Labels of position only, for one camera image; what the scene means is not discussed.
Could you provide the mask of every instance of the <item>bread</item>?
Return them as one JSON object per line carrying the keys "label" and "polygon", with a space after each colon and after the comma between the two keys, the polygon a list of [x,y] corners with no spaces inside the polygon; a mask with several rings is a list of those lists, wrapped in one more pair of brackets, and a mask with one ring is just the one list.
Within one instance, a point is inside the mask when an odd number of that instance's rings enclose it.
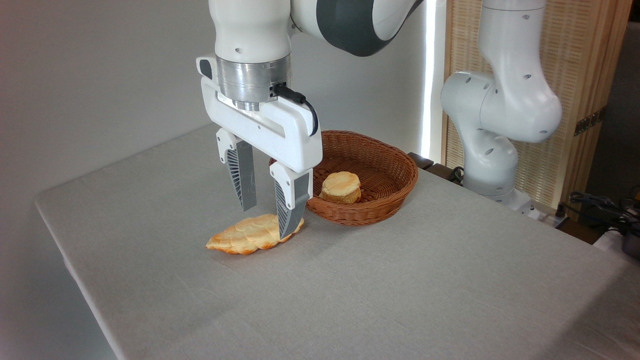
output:
{"label": "bread", "polygon": [[214,235],[206,247],[229,254],[248,255],[258,249],[270,249],[278,243],[287,241],[300,230],[304,223],[305,220],[301,219],[296,230],[281,240],[276,215],[265,214],[255,218],[246,218],[222,233]]}
{"label": "bread", "polygon": [[360,200],[360,179],[348,171],[329,174],[322,183],[320,198],[343,204],[351,204]]}

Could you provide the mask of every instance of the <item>table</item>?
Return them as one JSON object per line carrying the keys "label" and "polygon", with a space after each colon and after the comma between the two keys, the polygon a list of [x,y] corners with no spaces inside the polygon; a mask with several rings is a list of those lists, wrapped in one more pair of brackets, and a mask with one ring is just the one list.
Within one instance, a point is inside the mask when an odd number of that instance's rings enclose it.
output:
{"label": "table", "polygon": [[640,271],[420,171],[364,227],[307,211],[249,256],[205,249],[243,213],[214,124],[48,190],[36,206],[121,359],[640,356]]}

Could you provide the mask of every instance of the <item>cable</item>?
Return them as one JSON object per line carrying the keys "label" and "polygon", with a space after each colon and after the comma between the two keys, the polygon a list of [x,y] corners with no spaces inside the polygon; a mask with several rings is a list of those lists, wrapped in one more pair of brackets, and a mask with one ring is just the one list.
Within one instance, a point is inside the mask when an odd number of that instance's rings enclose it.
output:
{"label": "cable", "polygon": [[463,167],[454,167],[451,175],[449,176],[449,181],[457,181],[462,183],[463,174],[465,172],[465,168]]}
{"label": "cable", "polygon": [[309,135],[314,136],[318,131],[318,114],[316,113],[316,109],[314,109],[314,107],[311,106],[311,104],[306,99],[304,100],[304,105],[307,105],[307,107],[311,111],[311,115],[313,115],[314,117],[314,129],[313,131],[311,131],[311,135]]}
{"label": "cable", "polygon": [[311,104],[307,101],[307,97],[305,97],[299,92],[295,92],[290,88],[287,88],[287,83],[276,84],[273,87],[273,93],[277,96],[282,96],[285,99],[289,99],[298,104],[307,105],[307,107],[309,108],[309,111],[311,111],[311,115],[314,118],[314,128],[311,131],[311,135],[309,136],[314,136],[318,131],[318,127],[319,127],[318,114],[316,113],[316,109],[314,109],[314,107],[311,106]]}
{"label": "cable", "polygon": [[586,218],[589,218],[593,221],[600,222],[602,224],[608,225],[616,230],[622,235],[626,235],[627,233],[631,233],[634,236],[640,236],[640,219],[635,216],[624,215],[622,212],[620,217],[617,218],[616,221],[604,220],[601,218],[593,217],[587,213],[584,213],[578,209],[575,209],[566,203],[560,202],[559,205],[564,206],[565,209],[569,209],[574,213],[580,214]]}

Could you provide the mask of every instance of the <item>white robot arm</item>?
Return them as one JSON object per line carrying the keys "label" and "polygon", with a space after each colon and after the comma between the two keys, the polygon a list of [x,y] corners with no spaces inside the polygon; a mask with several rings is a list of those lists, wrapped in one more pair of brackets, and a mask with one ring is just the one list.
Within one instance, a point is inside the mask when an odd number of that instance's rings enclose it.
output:
{"label": "white robot arm", "polygon": [[422,0],[209,0],[215,53],[198,58],[207,114],[218,131],[244,210],[256,205],[253,151],[276,160],[280,236],[293,232],[313,196],[322,139],[311,104],[291,87],[291,43],[308,32],[357,56],[385,47]]}
{"label": "white robot arm", "polygon": [[442,88],[442,108],[465,151],[463,185],[537,218],[515,189],[518,153],[507,139],[542,142],[560,124],[560,100],[540,65],[545,0],[484,0],[478,49],[493,75],[456,72]]}

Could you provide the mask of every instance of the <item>brown wicker basket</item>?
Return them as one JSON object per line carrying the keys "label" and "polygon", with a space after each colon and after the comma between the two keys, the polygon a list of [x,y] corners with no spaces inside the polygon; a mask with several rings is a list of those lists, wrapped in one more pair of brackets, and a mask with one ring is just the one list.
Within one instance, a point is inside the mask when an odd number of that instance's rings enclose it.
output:
{"label": "brown wicker basket", "polygon": [[[322,141],[323,160],[314,168],[314,197],[307,201],[307,209],[353,226],[375,224],[397,213],[418,180],[418,168],[409,155],[351,131],[323,131]],[[339,204],[318,197],[326,177],[340,171],[360,178],[360,201]]]}

